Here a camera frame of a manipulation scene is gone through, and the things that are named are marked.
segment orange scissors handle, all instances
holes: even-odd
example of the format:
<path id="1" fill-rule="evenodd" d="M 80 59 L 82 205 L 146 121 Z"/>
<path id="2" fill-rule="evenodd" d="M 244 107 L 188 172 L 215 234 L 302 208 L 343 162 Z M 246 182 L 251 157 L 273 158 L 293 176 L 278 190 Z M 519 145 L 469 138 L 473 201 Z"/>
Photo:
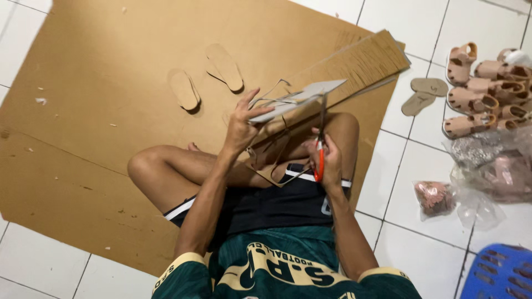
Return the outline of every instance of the orange scissors handle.
<path id="1" fill-rule="evenodd" d="M 314 169 L 314 179 L 316 182 L 321 182 L 323 179 L 323 142 L 321 140 L 316 141 L 316 149 L 320 153 L 320 165 L 318 169 Z"/>

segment hand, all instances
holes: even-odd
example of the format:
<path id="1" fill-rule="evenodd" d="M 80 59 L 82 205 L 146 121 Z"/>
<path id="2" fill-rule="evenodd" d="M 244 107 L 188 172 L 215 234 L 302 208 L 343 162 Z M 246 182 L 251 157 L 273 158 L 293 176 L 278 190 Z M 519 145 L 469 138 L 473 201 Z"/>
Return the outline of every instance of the hand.
<path id="1" fill-rule="evenodd" d="M 317 128 L 312 128 L 312 132 L 317 134 Z M 329 191 L 342 186 L 342 153 L 336 146 L 333 139 L 325 134 L 325 144 L 323 145 L 323 178 L 322 186 Z M 310 165 L 316 169 L 320 163 L 320 154 L 316 150 L 316 141 L 307 140 L 303 143 L 310 156 Z"/>
<path id="2" fill-rule="evenodd" d="M 248 122 L 250 118 L 265 114 L 275 109 L 274 107 L 260 107 L 248 110 L 248 104 L 259 93 L 260 88 L 246 93 L 236 105 L 236 109 L 229 119 L 226 141 L 223 148 L 231 155 L 239 155 L 251 143 L 253 138 L 259 133 L 263 124 L 252 125 Z"/>

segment black shorts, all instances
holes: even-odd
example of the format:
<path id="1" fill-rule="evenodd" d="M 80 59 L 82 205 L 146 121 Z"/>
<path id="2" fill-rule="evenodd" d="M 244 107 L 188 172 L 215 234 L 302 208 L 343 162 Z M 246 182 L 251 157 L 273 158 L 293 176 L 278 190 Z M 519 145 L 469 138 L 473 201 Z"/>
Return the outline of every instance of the black shorts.
<path id="1" fill-rule="evenodd" d="M 303 171 L 302 164 L 289 164 L 281 183 Z M 351 182 L 342 180 L 346 193 Z M 164 214 L 164 217 L 181 227 L 196 196 Z M 293 226 L 332 226 L 333 218 L 324 188 L 316 183 L 313 171 L 295 178 L 283 188 L 228 187 L 212 246 L 217 248 L 235 234 L 257 229 Z"/>

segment white tile floor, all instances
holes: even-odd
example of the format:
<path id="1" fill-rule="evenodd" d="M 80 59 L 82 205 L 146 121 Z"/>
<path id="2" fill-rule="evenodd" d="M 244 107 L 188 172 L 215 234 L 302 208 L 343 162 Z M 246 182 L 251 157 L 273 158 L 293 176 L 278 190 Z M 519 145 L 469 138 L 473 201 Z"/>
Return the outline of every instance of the white tile floor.
<path id="1" fill-rule="evenodd" d="M 406 43 L 412 68 L 402 74 L 381 126 L 355 213 L 382 266 L 397 267 L 423 298 L 459 298 L 475 253 L 494 242 L 532 247 L 530 205 L 503 206 L 507 219 L 491 231 L 462 228 L 456 214 L 419 220 L 413 180 L 448 181 L 443 151 L 443 98 L 415 118 L 401 105 L 410 80 L 443 78 L 452 46 L 474 41 L 479 60 L 504 47 L 532 54 L 525 0 L 296 0 L 369 30 L 388 29 Z M 51 0 L 0 0 L 0 104 L 50 10 Z M 156 278 L 0 219 L 0 298 L 148 298 Z"/>

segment man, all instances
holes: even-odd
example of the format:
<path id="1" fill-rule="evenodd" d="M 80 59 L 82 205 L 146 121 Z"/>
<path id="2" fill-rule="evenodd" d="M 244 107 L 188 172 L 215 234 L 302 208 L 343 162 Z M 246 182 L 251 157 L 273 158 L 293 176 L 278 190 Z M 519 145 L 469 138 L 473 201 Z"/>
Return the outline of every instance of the man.
<path id="1" fill-rule="evenodd" d="M 192 143 L 149 148 L 131 159 L 133 182 L 181 227 L 176 259 L 152 298 L 420 298 L 404 273 L 379 268 L 345 196 L 356 161 L 355 117 L 327 118 L 321 185 L 309 172 L 279 188 L 236 161 L 258 133 L 248 119 L 271 111 L 248 110 L 258 92 L 238 102 L 218 156 Z M 274 180 L 317 166 L 315 141 L 307 138 L 292 138 Z M 262 162 L 275 163 L 283 148 L 271 146 L 271 159 Z"/>

